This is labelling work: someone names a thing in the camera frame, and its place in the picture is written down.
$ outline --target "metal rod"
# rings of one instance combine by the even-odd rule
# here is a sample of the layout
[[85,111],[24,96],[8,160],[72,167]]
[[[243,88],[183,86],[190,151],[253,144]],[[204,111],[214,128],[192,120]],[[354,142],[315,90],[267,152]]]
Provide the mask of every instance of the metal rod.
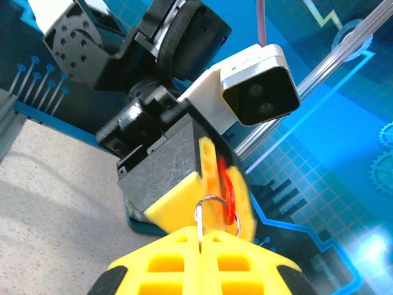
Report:
[[[384,0],[373,10],[325,59],[297,86],[300,100],[320,86],[355,52],[367,38],[375,33],[393,15],[393,1]],[[235,153],[246,159],[284,118],[260,124],[236,147]]]

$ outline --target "camera lens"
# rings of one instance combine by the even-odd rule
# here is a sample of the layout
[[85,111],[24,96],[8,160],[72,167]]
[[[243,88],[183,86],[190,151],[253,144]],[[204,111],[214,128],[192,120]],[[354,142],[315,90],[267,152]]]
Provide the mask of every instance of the camera lens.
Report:
[[262,114],[268,114],[269,112],[274,110],[274,106],[271,103],[264,103],[263,105],[260,106],[259,111]]
[[251,86],[248,90],[248,94],[251,97],[259,97],[263,93],[263,86],[259,84],[255,84]]

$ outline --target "red tag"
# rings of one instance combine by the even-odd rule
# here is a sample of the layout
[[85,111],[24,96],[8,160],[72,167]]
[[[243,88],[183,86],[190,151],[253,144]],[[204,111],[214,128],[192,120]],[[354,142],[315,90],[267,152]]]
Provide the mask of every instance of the red tag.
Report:
[[217,167],[220,178],[221,196],[228,202],[228,206],[222,205],[224,209],[224,221],[225,224],[230,225],[235,221],[235,192],[227,173],[227,164],[225,163],[224,157],[219,158]]

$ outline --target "key ring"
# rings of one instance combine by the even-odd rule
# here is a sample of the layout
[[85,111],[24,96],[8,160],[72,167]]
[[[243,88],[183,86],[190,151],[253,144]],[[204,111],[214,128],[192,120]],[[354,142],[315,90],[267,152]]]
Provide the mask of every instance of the key ring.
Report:
[[[195,218],[195,222],[196,222],[196,229],[197,229],[196,231],[198,234],[199,251],[202,250],[202,238],[203,238],[202,203],[204,201],[218,201],[221,204],[228,206],[228,202],[226,200],[224,200],[223,198],[220,198],[216,195],[207,195],[196,204],[195,211],[194,211],[194,218]],[[236,236],[239,237],[239,235],[240,235],[240,220],[239,220],[239,217],[236,212],[235,212],[235,222],[236,222],[236,226],[238,228],[238,230],[236,231]]]

